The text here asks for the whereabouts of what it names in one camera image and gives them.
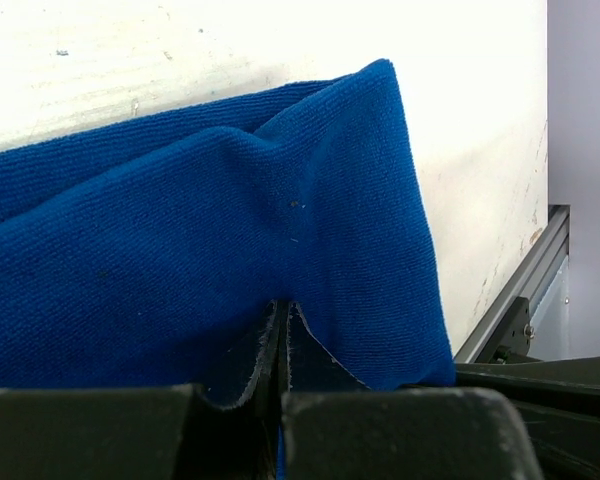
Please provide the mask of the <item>blue towel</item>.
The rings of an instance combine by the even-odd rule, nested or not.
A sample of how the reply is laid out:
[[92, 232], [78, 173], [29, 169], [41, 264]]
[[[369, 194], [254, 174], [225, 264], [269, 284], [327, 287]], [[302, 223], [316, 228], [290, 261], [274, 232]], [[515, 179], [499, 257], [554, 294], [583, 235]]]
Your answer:
[[372, 388], [454, 382], [389, 61], [0, 153], [0, 388], [195, 381], [273, 299]]

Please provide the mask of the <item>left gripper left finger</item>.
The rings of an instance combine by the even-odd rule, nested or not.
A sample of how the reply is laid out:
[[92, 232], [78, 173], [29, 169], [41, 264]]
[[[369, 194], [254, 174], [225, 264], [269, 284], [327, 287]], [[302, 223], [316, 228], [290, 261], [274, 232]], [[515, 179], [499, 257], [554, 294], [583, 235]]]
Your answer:
[[276, 477], [279, 333], [280, 303], [271, 301], [205, 377], [205, 445], [214, 479]]

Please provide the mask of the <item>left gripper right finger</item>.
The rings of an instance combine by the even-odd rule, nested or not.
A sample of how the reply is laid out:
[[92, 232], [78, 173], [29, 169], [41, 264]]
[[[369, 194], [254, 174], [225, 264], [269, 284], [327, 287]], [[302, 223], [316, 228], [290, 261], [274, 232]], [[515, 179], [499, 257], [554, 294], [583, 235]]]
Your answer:
[[288, 303], [279, 337], [281, 403], [278, 477], [342, 479], [337, 463], [359, 431], [345, 408], [369, 387], [312, 333], [300, 304]]

